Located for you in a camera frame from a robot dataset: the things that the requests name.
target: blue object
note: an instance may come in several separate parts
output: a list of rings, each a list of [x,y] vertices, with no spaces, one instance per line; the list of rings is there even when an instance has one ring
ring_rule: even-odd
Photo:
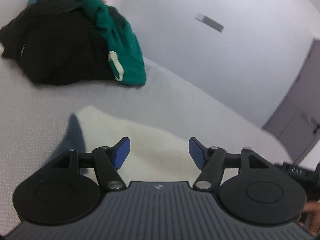
[[[113,151],[112,164],[116,170],[119,170],[130,152],[130,139],[128,137],[123,137],[113,147]]]
[[[196,138],[190,138],[189,153],[200,170],[202,170],[206,165],[206,160],[204,158],[205,151],[207,151],[207,148],[204,147]]]

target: green towel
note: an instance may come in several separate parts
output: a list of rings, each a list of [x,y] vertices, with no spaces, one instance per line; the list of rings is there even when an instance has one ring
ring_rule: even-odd
[[[109,47],[109,64],[116,80],[144,85],[146,72],[142,52],[130,24],[115,7],[101,0],[76,0],[84,16],[97,27]]]

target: ribbed gray base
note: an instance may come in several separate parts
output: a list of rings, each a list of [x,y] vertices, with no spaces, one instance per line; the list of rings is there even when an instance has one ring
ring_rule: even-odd
[[[132,182],[108,193],[80,221],[57,227],[21,223],[7,240],[311,240],[296,223],[246,225],[226,214],[209,193],[187,182]]]

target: white cloth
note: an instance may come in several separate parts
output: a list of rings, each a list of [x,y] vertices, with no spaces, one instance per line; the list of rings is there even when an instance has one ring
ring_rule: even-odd
[[[229,153],[251,146],[269,161],[290,161],[270,134],[163,67],[147,59],[145,65],[147,84],[140,88],[116,81],[56,87],[34,86],[12,61],[0,59],[1,234],[19,223],[11,201],[15,187],[38,170],[58,146],[69,116],[85,114],[88,106],[110,118],[105,123],[105,143],[84,134],[87,150],[131,137],[133,154],[120,170],[126,182],[195,180],[199,171],[188,154],[190,137]],[[96,125],[99,114],[86,120]]]

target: gray door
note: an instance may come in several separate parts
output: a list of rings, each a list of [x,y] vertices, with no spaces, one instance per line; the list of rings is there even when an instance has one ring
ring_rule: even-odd
[[[295,163],[319,140],[320,41],[313,42],[296,82],[263,128],[278,138]]]

